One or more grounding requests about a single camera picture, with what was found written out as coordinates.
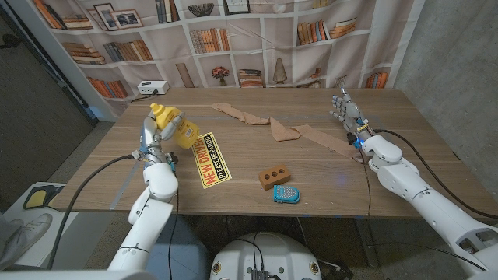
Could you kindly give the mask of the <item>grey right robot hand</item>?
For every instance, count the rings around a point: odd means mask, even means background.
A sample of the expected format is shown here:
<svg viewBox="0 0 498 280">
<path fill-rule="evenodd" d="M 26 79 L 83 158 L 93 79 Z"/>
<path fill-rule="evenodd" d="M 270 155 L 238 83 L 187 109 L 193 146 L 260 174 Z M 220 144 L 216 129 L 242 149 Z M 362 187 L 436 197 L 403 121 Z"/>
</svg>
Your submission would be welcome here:
<svg viewBox="0 0 498 280">
<path fill-rule="evenodd" d="M 368 119 L 357 104 L 352 101 L 344 87 L 340 88 L 340 92 L 341 96 L 334 95 L 332 97 L 334 110 L 331 110 L 329 114 L 342 123 L 346 130 L 348 143 L 356 149 L 361 149 L 364 142 L 375 134 L 369 126 Z"/>
</svg>

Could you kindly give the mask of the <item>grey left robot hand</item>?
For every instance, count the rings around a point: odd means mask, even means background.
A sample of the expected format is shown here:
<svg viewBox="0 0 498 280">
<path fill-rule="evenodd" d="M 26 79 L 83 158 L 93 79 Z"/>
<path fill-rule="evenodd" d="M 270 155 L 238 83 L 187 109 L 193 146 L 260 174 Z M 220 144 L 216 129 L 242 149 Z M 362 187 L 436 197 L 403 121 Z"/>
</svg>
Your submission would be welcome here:
<svg viewBox="0 0 498 280">
<path fill-rule="evenodd" d="M 150 111 L 142 124 L 139 148 L 139 151 L 142 153 L 142 159 L 145 161 L 145 169 L 155 164 L 166 163 L 175 171 L 174 165 L 178 163 L 178 158 L 173 152 L 164 153 L 161 142 L 162 140 L 167 141 L 174 136 L 183 119 L 184 112 L 180 112 L 172 121 L 167 123 L 165 128 L 158 128 L 156 117 Z"/>
</svg>

